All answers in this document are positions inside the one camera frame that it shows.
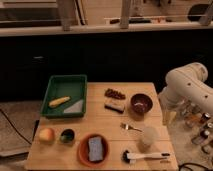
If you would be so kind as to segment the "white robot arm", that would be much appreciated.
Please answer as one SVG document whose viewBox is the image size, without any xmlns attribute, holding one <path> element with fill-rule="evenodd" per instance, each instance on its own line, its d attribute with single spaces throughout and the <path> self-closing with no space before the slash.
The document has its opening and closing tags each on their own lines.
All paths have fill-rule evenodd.
<svg viewBox="0 0 213 171">
<path fill-rule="evenodd" d="M 171 112 L 185 101 L 213 114 L 213 88 L 205 84 L 207 78 L 207 68 L 198 62 L 172 69 L 166 74 L 166 86 L 158 94 L 164 125 L 172 118 Z"/>
</svg>

